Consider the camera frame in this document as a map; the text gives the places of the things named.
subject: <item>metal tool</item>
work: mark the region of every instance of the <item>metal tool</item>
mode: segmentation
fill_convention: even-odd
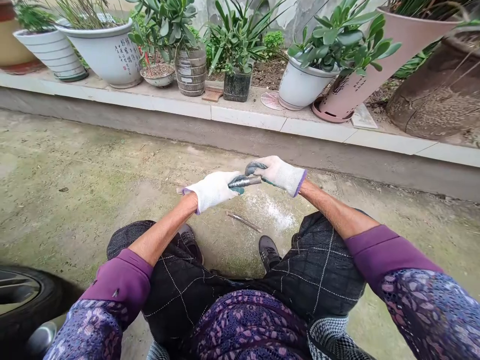
[[[260,176],[251,176],[251,177],[242,177],[235,178],[231,183],[228,184],[228,187],[231,188],[244,188],[250,185],[261,184],[262,178]]]
[[[259,228],[258,226],[256,226],[255,224],[252,224],[250,221],[248,220],[245,220],[243,217],[241,217],[240,215],[237,215],[233,212],[230,212],[230,211],[227,211],[226,212],[226,215],[231,217],[232,219],[235,219],[235,220],[238,220],[239,222],[247,225],[249,228],[252,228],[253,230],[255,230],[256,232],[259,232],[260,234],[262,233],[262,229]]]

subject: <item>white work glove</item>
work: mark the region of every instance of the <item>white work glove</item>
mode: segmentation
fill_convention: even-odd
[[[237,177],[243,177],[240,171],[213,172],[207,175],[203,180],[182,188],[181,192],[184,195],[190,192],[196,193],[198,198],[198,208],[196,210],[196,214],[198,215],[212,206],[218,205],[226,200],[230,200],[240,194],[243,194],[243,188],[229,188],[229,183]]]
[[[294,198],[299,194],[307,170],[287,164],[278,156],[267,156],[246,166],[245,175],[251,174],[260,175],[263,181],[286,190]]]

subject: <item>lap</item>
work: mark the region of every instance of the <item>lap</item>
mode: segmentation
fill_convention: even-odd
[[[116,257],[153,224],[137,221],[116,231],[107,247],[108,259]],[[172,353],[204,312],[235,289],[234,283],[196,261],[179,236],[173,238],[153,267],[150,284],[142,313],[155,341]]]
[[[137,221],[116,231],[107,247],[108,259],[154,224]],[[263,279],[240,283],[213,274],[176,236],[154,266],[150,284],[142,313],[155,341],[170,352],[219,297],[239,288],[270,293],[306,322],[347,315],[365,289],[342,238],[320,212],[303,219],[290,251]]]
[[[306,322],[321,316],[345,316],[365,289],[344,241],[316,212],[306,216],[291,249],[253,285],[290,307]]]

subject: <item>black sneaker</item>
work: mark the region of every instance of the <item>black sneaker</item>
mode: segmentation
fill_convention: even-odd
[[[180,234],[180,238],[185,244],[185,246],[193,254],[193,257],[195,258],[195,260],[197,260],[199,263],[203,265],[205,260],[204,260],[204,257],[202,256],[202,252],[200,251],[199,245],[195,240],[195,235],[192,228],[185,223],[180,227],[180,229],[178,229],[178,233]]]
[[[282,260],[274,241],[266,235],[258,241],[258,252],[267,273]]]

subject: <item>concrete ground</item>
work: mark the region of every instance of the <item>concrete ground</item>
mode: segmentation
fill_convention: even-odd
[[[176,187],[214,171],[241,171],[250,160],[211,147],[0,111],[0,263],[39,268],[87,287],[116,229],[159,219],[177,203]],[[480,299],[477,205],[328,172],[312,170],[309,177],[410,239]],[[257,224],[283,255],[314,208],[262,184],[189,220],[207,268],[255,277],[263,274],[259,234],[226,210]],[[413,359],[370,289],[351,313],[349,334],[377,359]],[[150,341],[146,323],[137,318],[123,338],[122,357],[144,359]]]

